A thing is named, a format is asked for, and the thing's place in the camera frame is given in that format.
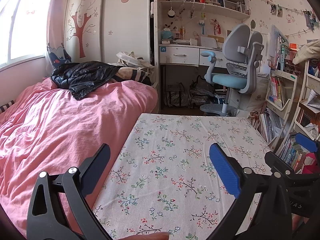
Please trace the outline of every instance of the window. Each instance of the window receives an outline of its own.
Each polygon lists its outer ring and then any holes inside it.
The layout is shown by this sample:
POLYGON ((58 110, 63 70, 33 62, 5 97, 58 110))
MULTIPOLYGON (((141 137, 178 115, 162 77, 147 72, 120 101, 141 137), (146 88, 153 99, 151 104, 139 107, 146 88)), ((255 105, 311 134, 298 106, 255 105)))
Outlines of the window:
POLYGON ((0 67, 46 51, 50 0, 0 0, 0 67))

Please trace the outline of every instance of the leaf decoration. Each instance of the leaf decoration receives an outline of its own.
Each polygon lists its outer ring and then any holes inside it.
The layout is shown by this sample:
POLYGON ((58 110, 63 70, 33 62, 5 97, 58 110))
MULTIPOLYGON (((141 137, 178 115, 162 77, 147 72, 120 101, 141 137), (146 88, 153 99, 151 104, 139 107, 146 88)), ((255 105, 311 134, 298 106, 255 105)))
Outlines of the leaf decoration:
POLYGON ((252 20, 252 21, 250 22, 250 26, 251 26, 251 29, 254 30, 255 27, 256 27, 256 22, 255 22, 254 20, 252 20))

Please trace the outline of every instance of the window sill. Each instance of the window sill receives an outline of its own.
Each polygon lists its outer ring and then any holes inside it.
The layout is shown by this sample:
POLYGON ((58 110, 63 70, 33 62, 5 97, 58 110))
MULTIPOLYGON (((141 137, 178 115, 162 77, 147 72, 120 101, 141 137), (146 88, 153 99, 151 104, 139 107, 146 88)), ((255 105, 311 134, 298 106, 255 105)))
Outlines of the window sill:
POLYGON ((38 56, 33 56, 33 57, 25 58, 25 59, 17 58, 17 59, 11 60, 10 64, 2 65, 2 66, 0 65, 0 72, 6 70, 8 68, 14 67, 16 65, 19 65, 19 64, 22 64, 22 63, 25 63, 25 62, 28 62, 28 61, 31 61, 34 59, 43 58, 43 57, 45 57, 45 55, 38 55, 38 56))

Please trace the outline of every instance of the metal screw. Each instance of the metal screw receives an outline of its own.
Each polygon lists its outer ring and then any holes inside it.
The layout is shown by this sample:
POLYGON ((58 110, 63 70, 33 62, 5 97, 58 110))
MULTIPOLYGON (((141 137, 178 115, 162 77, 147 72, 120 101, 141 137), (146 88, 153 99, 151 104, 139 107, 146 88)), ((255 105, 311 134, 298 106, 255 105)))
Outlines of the metal screw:
POLYGON ((77 168, 76 167, 71 167, 69 170, 68 170, 68 172, 70 173, 70 174, 73 174, 73 173, 76 173, 77 172, 77 168))
POLYGON ((45 171, 41 171, 39 174, 40 178, 44 178, 47 175, 47 173, 45 171))
POLYGON ((279 173, 279 172, 275 172, 274 174, 273 174, 276 178, 280 178, 281 177, 281 174, 279 173))
POLYGON ((248 168, 248 167, 244 168, 243 171, 244 171, 245 174, 251 174, 252 173, 252 170, 250 168, 248 168))

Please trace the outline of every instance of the desk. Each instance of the desk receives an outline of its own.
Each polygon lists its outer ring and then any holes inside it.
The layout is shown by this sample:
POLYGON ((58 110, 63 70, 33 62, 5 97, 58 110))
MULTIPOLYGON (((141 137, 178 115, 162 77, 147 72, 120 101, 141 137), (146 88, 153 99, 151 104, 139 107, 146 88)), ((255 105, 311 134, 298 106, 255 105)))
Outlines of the desk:
POLYGON ((159 53, 160 53, 160 89, 161 89, 161 102, 160 106, 163 109, 164 106, 164 95, 166 88, 166 76, 165 76, 165 68, 166 65, 181 65, 181 66, 208 66, 209 61, 208 57, 201 56, 201 53, 204 51, 213 51, 216 54, 217 62, 216 68, 224 68, 226 69, 226 64, 228 60, 223 56, 221 49, 213 49, 213 48, 204 48, 199 46, 190 46, 190 45, 159 45, 159 53))

